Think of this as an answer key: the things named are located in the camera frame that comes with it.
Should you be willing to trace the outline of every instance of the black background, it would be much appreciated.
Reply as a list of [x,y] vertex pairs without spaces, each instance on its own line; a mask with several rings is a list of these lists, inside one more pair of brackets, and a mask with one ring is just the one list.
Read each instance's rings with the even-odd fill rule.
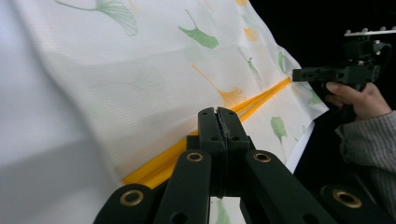
[[[396,26],[396,1],[262,1],[251,5],[270,29],[276,43],[285,48],[301,67],[325,66],[342,62],[346,30],[363,28],[377,31]],[[392,109],[396,108],[396,35],[376,35],[372,39],[393,46],[392,59],[375,82]],[[310,83],[319,97],[322,88]],[[348,167],[339,154],[340,140],[334,129],[341,121],[336,108],[315,120],[316,126],[295,171],[295,175],[312,192],[327,184],[338,184]]]

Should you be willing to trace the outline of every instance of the green leaf print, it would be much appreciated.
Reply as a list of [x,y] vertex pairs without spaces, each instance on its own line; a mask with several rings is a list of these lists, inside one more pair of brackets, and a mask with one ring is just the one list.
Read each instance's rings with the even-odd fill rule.
[[283,120],[281,117],[272,117],[271,118],[271,127],[274,130],[274,134],[279,139],[280,143],[282,144],[282,137],[287,137],[285,125],[283,124]]
[[283,52],[279,52],[278,58],[277,58],[277,63],[279,64],[280,69],[282,70],[283,73],[285,72],[285,54]]
[[309,100],[308,103],[311,105],[317,105],[322,103],[322,100],[318,97],[318,95],[313,90],[310,91],[312,93],[312,98]]
[[225,211],[222,201],[218,201],[218,220],[216,224],[230,224],[230,218]]
[[186,30],[183,27],[178,27],[184,34],[188,35],[192,39],[196,40],[198,43],[200,43],[202,46],[213,49],[215,48],[218,44],[219,41],[211,35],[207,35],[204,32],[202,32],[200,29],[198,29],[197,24],[195,23],[195,20],[192,18],[190,15],[190,12],[186,9],[187,13],[189,14],[192,22],[194,22],[195,28],[193,30]]
[[134,15],[119,0],[96,0],[95,8],[74,7],[58,0],[55,0],[55,2],[66,7],[72,7],[80,10],[103,12],[111,19],[116,21],[118,24],[120,24],[124,28],[127,35],[137,34],[137,26]]
[[247,56],[245,55],[245,53],[241,50],[241,48],[238,48],[238,51],[242,55],[242,57],[245,59],[245,61],[247,62],[247,66],[250,69],[251,73],[253,74],[254,78],[256,78],[258,80],[262,80],[260,78],[259,72],[254,67],[253,62],[251,61],[253,58],[248,59]]

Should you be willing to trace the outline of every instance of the ginkgo leaf print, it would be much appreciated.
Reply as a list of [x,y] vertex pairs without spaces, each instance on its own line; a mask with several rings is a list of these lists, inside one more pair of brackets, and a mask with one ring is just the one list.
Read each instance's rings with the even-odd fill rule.
[[187,30],[184,29],[183,27],[178,27],[184,34],[188,35],[192,39],[196,40],[199,44],[201,44],[204,47],[213,49],[215,48],[218,44],[219,41],[211,35],[207,35],[204,32],[202,32],[200,29],[198,29],[197,24],[195,23],[195,20],[192,18],[190,12],[186,9],[187,14],[189,14],[192,22],[194,23],[195,28],[193,30]]
[[210,5],[208,0],[205,0],[205,3],[207,4],[207,6],[210,8],[210,10],[212,10],[212,12],[215,12],[215,9],[213,9],[212,5]]
[[237,105],[243,101],[245,101],[245,97],[243,96],[244,92],[238,87],[233,87],[232,91],[221,91],[216,85],[209,79],[209,77],[201,71],[195,64],[191,65],[201,76],[203,76],[213,88],[219,93],[221,98],[224,101],[225,108],[231,108],[233,105]]
[[218,201],[218,220],[216,224],[230,224],[230,217],[224,208],[224,204],[221,200]]
[[308,101],[308,103],[311,105],[321,104],[322,100],[318,97],[318,95],[313,90],[310,91],[312,93],[312,98]]
[[250,27],[244,28],[244,32],[245,32],[245,36],[247,37],[247,40],[249,41],[256,41],[259,38],[257,32]]
[[279,52],[277,62],[279,64],[280,69],[282,69],[282,72],[286,73],[285,72],[285,54],[282,51]]
[[95,8],[74,7],[58,0],[55,0],[55,2],[63,6],[72,7],[80,10],[103,12],[111,19],[116,21],[118,24],[120,24],[124,28],[127,35],[137,34],[137,26],[134,15],[119,0],[96,0]]
[[242,57],[245,59],[245,61],[247,62],[247,66],[250,69],[251,73],[253,73],[253,76],[256,79],[262,80],[260,78],[259,72],[257,71],[257,69],[254,67],[253,62],[251,61],[252,58],[247,58],[247,56],[245,55],[245,53],[241,50],[241,48],[238,48],[239,53],[241,53]]
[[280,143],[282,144],[282,137],[287,137],[288,134],[286,133],[285,124],[281,117],[272,117],[271,118],[271,127],[274,131],[274,134],[279,139]]
[[236,4],[238,4],[238,6],[240,7],[244,7],[248,4],[248,0],[235,0]]

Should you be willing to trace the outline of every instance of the patterned cloth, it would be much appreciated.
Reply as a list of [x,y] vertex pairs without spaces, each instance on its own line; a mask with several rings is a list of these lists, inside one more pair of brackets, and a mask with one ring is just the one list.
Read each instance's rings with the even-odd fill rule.
[[328,109],[307,83],[290,83],[300,65],[248,0],[14,3],[120,180],[194,132],[202,109],[253,102],[239,114],[247,134],[285,163]]

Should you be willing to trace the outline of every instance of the yellow leaf print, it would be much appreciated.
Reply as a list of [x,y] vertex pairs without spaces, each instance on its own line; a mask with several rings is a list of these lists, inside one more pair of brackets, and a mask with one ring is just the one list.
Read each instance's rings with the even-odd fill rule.
[[207,6],[210,8],[210,10],[212,10],[212,12],[215,12],[215,9],[213,9],[213,7],[210,5],[208,0],[205,0],[205,3],[207,4]]
[[136,9],[136,7],[134,6],[134,3],[132,2],[133,0],[129,0],[128,2],[129,2],[129,6],[131,6],[131,10],[134,12],[134,13],[136,13],[137,12],[137,9]]
[[248,0],[235,0],[236,4],[238,4],[240,7],[244,7],[245,5],[248,4]]
[[244,32],[249,41],[255,41],[259,38],[259,35],[257,35],[256,31],[251,28],[244,28]]
[[243,96],[244,92],[238,87],[233,87],[232,91],[221,91],[219,88],[215,86],[215,84],[209,79],[209,77],[201,71],[195,64],[191,65],[195,71],[197,71],[201,76],[203,76],[213,88],[220,94],[221,98],[224,101],[225,108],[231,108],[233,105],[237,105],[243,101],[245,101],[245,97]]

